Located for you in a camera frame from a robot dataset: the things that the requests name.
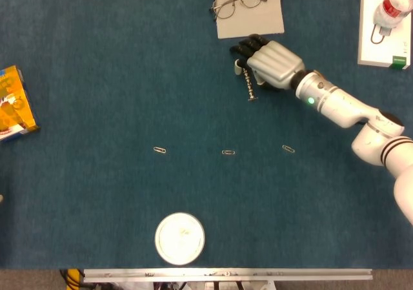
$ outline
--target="water bottle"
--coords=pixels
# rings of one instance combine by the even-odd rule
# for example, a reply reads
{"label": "water bottle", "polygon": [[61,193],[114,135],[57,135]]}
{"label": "water bottle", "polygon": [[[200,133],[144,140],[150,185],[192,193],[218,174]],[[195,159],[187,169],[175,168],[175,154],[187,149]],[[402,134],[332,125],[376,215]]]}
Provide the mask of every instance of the water bottle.
{"label": "water bottle", "polygon": [[374,24],[395,28],[413,10],[413,0],[384,0],[374,13]]}

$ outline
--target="eyeglasses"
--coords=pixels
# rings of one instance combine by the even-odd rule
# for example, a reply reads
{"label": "eyeglasses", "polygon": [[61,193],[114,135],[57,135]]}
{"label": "eyeglasses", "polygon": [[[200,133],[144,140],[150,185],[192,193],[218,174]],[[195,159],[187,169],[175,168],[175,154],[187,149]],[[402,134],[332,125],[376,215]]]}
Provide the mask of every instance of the eyeglasses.
{"label": "eyeglasses", "polygon": [[[235,12],[235,2],[239,0],[215,0],[212,3],[212,7],[209,9],[211,12],[215,13],[214,21],[218,18],[228,19]],[[242,4],[247,8],[255,8],[262,1],[267,0],[241,0]]]}

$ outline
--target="glasses frame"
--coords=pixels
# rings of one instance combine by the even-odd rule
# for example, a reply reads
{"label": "glasses frame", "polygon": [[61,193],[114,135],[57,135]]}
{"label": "glasses frame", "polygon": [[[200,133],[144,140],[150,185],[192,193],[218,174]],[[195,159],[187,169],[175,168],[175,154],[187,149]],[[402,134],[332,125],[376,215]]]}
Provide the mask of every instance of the glasses frame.
{"label": "glasses frame", "polygon": [[[228,0],[228,1],[226,1],[225,3],[223,3],[222,5],[216,6],[215,3],[217,2],[217,0],[215,0],[215,1],[212,3],[212,7],[209,8],[209,11],[210,11],[210,12],[215,13],[214,21],[216,21],[217,18],[220,18],[220,19],[228,19],[229,17],[232,17],[232,16],[234,15],[234,13],[235,13],[235,9],[236,9],[236,7],[235,7],[235,2],[236,2],[236,1],[241,1],[242,4],[243,4],[244,6],[246,6],[247,8],[255,8],[255,7],[259,6],[262,1],[265,2],[265,1],[268,1],[268,0],[259,0],[259,3],[256,4],[255,6],[248,6],[248,5],[246,5],[246,4],[244,3],[244,0]],[[231,15],[228,16],[228,17],[220,17],[220,16],[219,16],[219,11],[220,11],[224,6],[229,5],[229,4],[232,4],[232,7],[233,7],[233,10],[232,10]]]}

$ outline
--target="white lid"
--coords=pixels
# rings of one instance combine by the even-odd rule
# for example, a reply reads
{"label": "white lid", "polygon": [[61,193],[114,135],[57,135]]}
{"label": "white lid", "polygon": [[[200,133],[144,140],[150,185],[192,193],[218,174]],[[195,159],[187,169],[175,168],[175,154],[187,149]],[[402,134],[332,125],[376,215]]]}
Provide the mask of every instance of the white lid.
{"label": "white lid", "polygon": [[167,216],[158,225],[155,245],[159,255],[174,265],[194,261],[202,252],[205,232],[197,218],[184,212]]}

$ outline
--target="robotic arm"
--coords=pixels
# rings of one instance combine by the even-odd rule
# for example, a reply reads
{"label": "robotic arm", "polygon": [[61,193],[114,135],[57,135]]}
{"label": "robotic arm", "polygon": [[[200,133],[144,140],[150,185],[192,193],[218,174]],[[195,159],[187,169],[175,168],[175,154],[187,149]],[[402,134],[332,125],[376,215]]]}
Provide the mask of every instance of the robotic arm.
{"label": "robotic arm", "polygon": [[363,161],[384,166],[395,177],[396,202],[413,224],[413,140],[401,136],[405,127],[397,117],[362,103],[318,71],[305,70],[300,57],[260,35],[251,35],[231,51],[247,58],[258,85],[294,90],[297,98],[340,127],[366,121],[352,149]]}

